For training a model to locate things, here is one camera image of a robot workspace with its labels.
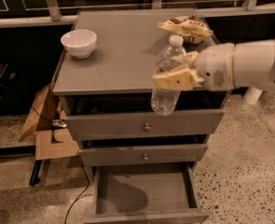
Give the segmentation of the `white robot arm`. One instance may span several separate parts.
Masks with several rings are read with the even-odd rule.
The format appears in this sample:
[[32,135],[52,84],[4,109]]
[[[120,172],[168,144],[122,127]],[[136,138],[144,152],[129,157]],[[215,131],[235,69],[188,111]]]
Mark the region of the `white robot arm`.
[[248,43],[209,46],[194,54],[192,64],[172,59],[178,66],[153,76],[154,84],[165,90],[230,91],[254,87],[275,91],[275,37]]

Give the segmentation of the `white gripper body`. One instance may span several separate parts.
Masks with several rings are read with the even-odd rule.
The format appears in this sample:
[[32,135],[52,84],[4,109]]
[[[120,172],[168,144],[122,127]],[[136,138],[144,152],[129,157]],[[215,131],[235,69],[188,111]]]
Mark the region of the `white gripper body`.
[[202,87],[207,91],[230,91],[233,89],[232,62],[235,45],[232,43],[209,46],[197,60],[198,74],[204,78]]

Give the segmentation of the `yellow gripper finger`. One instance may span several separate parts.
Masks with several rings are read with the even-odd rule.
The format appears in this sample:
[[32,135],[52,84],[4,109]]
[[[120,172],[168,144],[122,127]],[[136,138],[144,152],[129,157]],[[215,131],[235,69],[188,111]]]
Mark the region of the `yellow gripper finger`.
[[191,91],[205,81],[196,69],[188,67],[156,74],[152,79],[157,88],[172,91]]
[[199,53],[197,51],[189,51],[186,54],[175,56],[174,59],[178,63],[186,64],[188,67],[194,67]]

